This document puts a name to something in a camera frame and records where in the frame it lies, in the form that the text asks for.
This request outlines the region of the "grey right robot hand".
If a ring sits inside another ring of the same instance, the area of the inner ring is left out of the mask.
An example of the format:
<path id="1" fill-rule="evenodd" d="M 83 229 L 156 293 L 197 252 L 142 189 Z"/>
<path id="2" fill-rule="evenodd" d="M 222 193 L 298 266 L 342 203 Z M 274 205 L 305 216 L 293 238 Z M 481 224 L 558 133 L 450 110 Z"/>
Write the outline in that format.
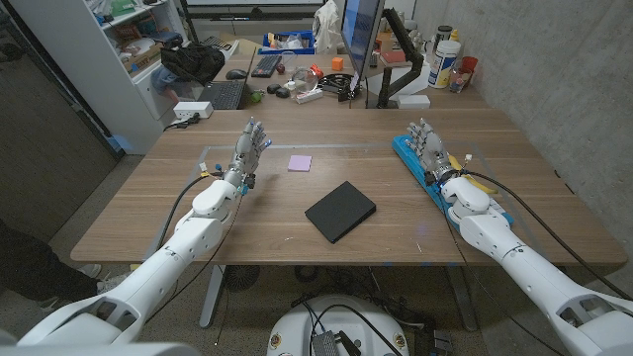
<path id="1" fill-rule="evenodd" d="M 451 165 L 448 151 L 429 123 L 424 119 L 418 124 L 410 123 L 407 132 L 407 146 L 417 156 L 426 183 L 443 185 L 457 175 L 458 169 Z"/>

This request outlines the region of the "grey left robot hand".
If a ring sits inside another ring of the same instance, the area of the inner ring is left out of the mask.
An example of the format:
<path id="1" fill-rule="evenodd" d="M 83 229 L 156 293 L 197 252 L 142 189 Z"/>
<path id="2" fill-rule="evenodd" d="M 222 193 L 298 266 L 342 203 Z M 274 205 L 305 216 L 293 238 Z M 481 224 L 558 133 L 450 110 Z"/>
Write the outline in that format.
<path id="1" fill-rule="evenodd" d="M 223 174 L 223 179 L 236 188 L 246 185 L 252 189 L 261 153 L 271 143 L 272 140 L 266 138 L 263 124 L 254 123 L 251 119 L 235 144 L 231 162 Z"/>

